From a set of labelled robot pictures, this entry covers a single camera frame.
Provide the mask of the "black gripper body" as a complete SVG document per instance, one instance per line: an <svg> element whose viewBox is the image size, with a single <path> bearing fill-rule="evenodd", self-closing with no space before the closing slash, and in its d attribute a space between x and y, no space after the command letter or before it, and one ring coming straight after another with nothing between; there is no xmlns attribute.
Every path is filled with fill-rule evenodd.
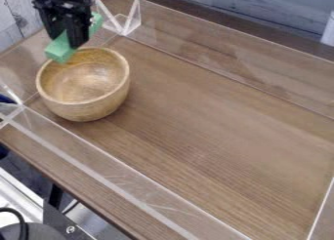
<svg viewBox="0 0 334 240"><path fill-rule="evenodd" d="M32 0L33 7L40 12L55 14L88 13L92 0Z"/></svg>

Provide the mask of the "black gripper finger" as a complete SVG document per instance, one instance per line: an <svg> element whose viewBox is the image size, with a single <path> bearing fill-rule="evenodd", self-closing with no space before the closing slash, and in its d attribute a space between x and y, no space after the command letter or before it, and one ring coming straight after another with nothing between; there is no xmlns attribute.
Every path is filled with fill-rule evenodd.
<svg viewBox="0 0 334 240"><path fill-rule="evenodd" d="M90 9L76 10L66 15L66 29L70 45L76 49L88 40L88 29L91 25Z"/></svg>
<svg viewBox="0 0 334 240"><path fill-rule="evenodd" d="M56 39L64 31L63 17L54 9L39 9L40 19L51 39Z"/></svg>

